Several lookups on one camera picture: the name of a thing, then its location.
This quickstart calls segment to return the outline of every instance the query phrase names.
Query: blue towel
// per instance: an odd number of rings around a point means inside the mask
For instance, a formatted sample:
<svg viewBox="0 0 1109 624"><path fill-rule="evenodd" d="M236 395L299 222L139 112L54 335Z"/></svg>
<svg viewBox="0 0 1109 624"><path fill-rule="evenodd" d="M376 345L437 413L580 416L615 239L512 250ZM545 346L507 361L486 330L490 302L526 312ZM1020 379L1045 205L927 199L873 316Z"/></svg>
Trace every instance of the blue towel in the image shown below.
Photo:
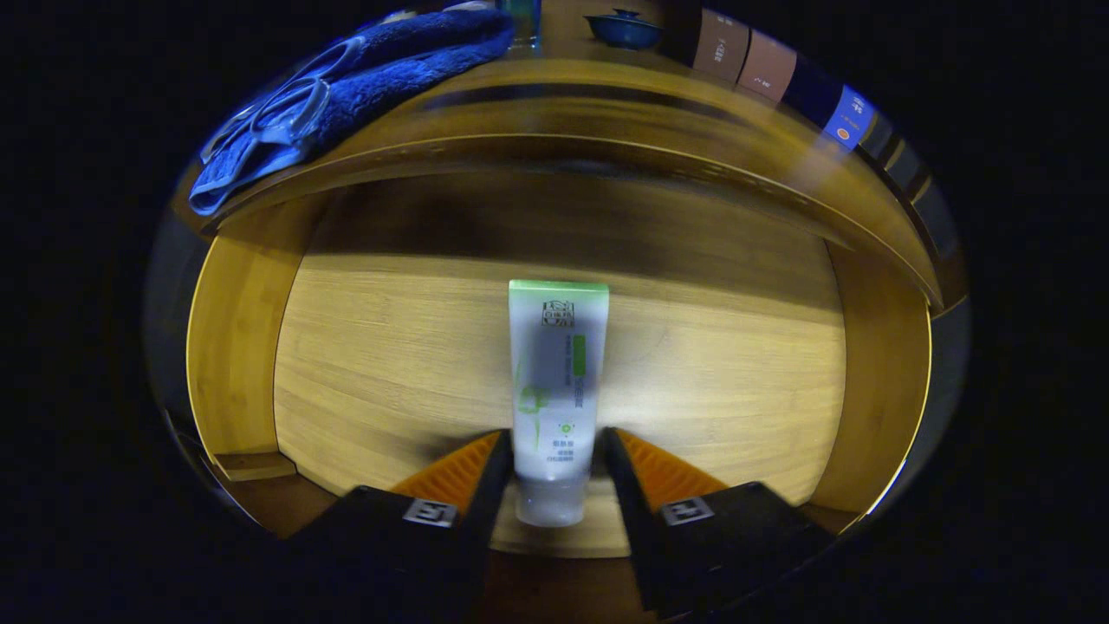
<svg viewBox="0 0 1109 624"><path fill-rule="evenodd" d="M442 11L363 28L250 102L201 153L189 203L214 213L238 187L303 162L413 95L508 49L497 10Z"/></svg>

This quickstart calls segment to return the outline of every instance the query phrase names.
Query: tube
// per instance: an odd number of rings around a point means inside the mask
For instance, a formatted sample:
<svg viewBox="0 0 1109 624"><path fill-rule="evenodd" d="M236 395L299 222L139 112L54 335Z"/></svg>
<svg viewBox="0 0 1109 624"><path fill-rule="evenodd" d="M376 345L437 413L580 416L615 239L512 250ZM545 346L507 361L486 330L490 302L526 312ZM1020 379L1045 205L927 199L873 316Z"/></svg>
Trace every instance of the tube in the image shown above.
<svg viewBox="0 0 1109 624"><path fill-rule="evenodd" d="M584 514L608 319L604 284L508 283L516 516L522 522L570 526Z"/></svg>

